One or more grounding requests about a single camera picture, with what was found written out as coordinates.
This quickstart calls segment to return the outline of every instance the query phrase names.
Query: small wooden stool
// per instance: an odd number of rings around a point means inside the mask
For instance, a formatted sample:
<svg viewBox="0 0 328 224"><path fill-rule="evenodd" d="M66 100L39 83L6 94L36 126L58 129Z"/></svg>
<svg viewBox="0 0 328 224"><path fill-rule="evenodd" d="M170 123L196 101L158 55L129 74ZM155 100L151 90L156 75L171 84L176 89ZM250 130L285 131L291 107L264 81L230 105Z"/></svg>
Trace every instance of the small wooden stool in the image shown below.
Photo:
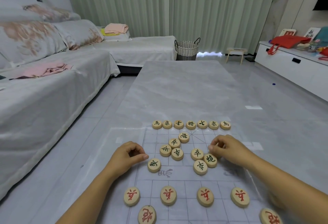
<svg viewBox="0 0 328 224"><path fill-rule="evenodd" d="M240 61L240 65L241 65L244 59L245 52L247 53L247 49L227 48L228 56L227 56L226 63L228 62L229 55L241 55L241 61Z"/></svg>

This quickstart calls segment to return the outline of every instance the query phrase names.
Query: green curtain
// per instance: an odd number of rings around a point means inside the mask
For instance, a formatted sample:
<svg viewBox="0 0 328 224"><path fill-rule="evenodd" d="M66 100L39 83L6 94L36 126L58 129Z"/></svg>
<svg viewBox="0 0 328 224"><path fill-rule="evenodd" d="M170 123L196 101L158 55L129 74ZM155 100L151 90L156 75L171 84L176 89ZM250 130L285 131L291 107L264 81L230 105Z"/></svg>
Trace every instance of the green curtain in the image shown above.
<svg viewBox="0 0 328 224"><path fill-rule="evenodd" d="M199 51L254 53L272 0L71 0L96 25L126 23L132 37L201 38Z"/></svg>

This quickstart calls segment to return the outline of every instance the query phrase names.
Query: television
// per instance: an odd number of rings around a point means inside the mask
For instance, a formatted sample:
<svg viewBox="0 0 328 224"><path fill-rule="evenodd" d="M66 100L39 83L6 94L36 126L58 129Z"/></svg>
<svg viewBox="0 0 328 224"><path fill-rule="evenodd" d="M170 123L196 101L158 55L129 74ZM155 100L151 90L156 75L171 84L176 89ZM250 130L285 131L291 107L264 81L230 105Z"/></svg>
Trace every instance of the television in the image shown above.
<svg viewBox="0 0 328 224"><path fill-rule="evenodd" d="M328 10L328 0L318 0L313 10Z"/></svg>

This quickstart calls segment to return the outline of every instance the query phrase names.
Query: pink cloth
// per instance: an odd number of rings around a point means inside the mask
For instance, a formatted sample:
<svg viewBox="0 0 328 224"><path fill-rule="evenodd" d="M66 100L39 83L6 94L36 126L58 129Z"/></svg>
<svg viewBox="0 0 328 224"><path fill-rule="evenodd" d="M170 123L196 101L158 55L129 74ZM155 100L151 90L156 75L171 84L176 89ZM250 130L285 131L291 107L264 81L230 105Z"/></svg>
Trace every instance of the pink cloth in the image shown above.
<svg viewBox="0 0 328 224"><path fill-rule="evenodd" d="M125 34L128 29L126 24L110 23L105 27L105 34Z"/></svg>
<svg viewBox="0 0 328 224"><path fill-rule="evenodd" d="M35 67L28 68L22 73L22 75L16 77L16 79L44 77L60 73L66 69L71 68L71 65L67 65L62 62L44 63Z"/></svg>

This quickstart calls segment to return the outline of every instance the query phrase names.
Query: wicker basket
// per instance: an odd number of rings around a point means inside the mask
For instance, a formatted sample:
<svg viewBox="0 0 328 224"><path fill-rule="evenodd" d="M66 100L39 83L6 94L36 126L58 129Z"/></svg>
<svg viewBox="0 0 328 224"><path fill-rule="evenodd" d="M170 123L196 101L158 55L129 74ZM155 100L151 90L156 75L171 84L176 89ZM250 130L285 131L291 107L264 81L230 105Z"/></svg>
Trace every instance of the wicker basket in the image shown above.
<svg viewBox="0 0 328 224"><path fill-rule="evenodd" d="M174 41L177 61L194 61L198 53L200 37L193 41Z"/></svg>

